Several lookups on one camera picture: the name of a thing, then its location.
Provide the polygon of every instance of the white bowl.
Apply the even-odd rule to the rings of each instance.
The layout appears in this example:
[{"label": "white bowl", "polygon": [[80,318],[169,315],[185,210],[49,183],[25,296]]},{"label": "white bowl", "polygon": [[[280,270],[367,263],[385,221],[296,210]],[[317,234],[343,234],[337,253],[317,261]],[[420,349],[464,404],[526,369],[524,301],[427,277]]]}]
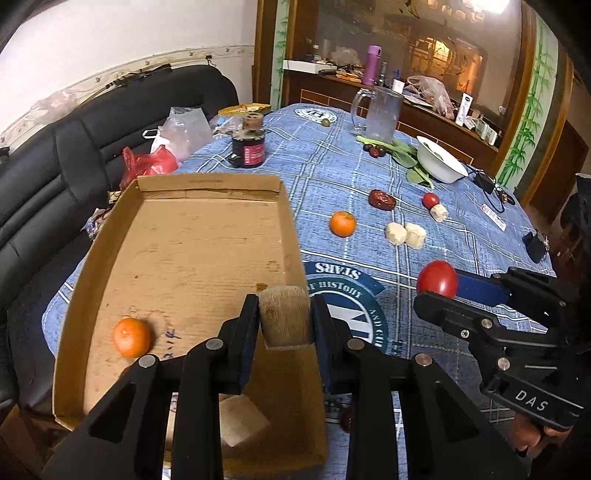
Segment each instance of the white bowl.
[{"label": "white bowl", "polygon": [[425,137],[417,137],[417,140],[420,143],[417,160],[437,180],[453,183],[468,176],[466,167],[445,148]]}]

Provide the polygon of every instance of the purple thermos bottle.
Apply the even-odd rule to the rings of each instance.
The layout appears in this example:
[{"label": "purple thermos bottle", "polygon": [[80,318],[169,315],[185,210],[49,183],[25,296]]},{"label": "purple thermos bottle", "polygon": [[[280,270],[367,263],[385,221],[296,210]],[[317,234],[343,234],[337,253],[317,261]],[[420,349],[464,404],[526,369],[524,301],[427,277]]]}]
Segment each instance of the purple thermos bottle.
[{"label": "purple thermos bottle", "polygon": [[379,58],[382,54],[382,49],[378,45],[370,45],[368,48],[368,58],[365,60],[365,72],[361,83],[373,87],[375,85],[375,78],[378,76]]}]

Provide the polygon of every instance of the red plastic bag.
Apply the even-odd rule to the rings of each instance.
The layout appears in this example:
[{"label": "red plastic bag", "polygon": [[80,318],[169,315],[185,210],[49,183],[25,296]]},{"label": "red plastic bag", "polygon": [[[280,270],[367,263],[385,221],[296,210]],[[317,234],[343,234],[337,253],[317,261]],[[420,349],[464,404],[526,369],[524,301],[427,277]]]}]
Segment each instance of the red plastic bag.
[{"label": "red plastic bag", "polygon": [[178,162],[172,153],[160,145],[153,153],[134,154],[129,147],[123,149],[125,172],[121,180],[121,190],[125,190],[140,175],[162,175],[178,168]]}]

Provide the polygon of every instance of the plastic bag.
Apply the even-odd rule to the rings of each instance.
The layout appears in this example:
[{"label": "plastic bag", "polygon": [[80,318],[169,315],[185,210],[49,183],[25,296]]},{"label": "plastic bag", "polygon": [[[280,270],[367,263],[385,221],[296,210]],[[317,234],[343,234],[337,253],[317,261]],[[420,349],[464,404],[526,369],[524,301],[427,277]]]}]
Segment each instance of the plastic bag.
[{"label": "plastic bag", "polygon": [[417,87],[424,97],[433,97],[433,109],[437,113],[446,118],[454,118],[452,101],[442,82],[423,75],[408,77],[407,82]]},{"label": "plastic bag", "polygon": [[165,145],[175,158],[182,162],[201,147],[213,141],[205,114],[200,108],[171,107],[163,126],[158,127],[151,153]]},{"label": "plastic bag", "polygon": [[213,137],[215,139],[221,138],[218,135],[232,135],[237,130],[242,130],[242,115],[223,116],[216,115],[213,117],[209,126],[212,129]]},{"label": "plastic bag", "polygon": [[178,168],[177,159],[164,145],[160,145],[155,152],[144,155],[136,155],[129,147],[125,147],[123,160],[125,172],[120,185],[122,191],[140,175],[163,175]]},{"label": "plastic bag", "polygon": [[32,113],[39,113],[36,120],[41,125],[49,125],[65,117],[78,106],[78,98],[71,90],[65,89],[52,93],[49,97],[39,100],[31,107]]}]

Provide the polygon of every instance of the white tofu piece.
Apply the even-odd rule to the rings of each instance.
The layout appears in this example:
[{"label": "white tofu piece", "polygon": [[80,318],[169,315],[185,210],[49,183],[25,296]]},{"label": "white tofu piece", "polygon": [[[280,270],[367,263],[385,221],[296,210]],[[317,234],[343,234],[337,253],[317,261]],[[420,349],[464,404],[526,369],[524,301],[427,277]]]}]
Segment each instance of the white tofu piece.
[{"label": "white tofu piece", "polygon": [[437,205],[435,205],[435,207],[433,207],[431,210],[429,210],[429,212],[431,213],[431,216],[433,218],[435,218],[435,220],[437,222],[444,221],[447,218],[447,216],[449,215],[449,212],[441,203],[438,203]]},{"label": "white tofu piece", "polygon": [[246,395],[233,395],[220,402],[220,437],[230,447],[248,440],[269,425]]},{"label": "white tofu piece", "polygon": [[406,244],[415,250],[421,249],[427,237],[425,229],[415,223],[407,223],[405,228],[407,231]]},{"label": "white tofu piece", "polygon": [[386,238],[393,245],[402,245],[406,241],[406,229],[399,223],[392,222],[386,226]]}]

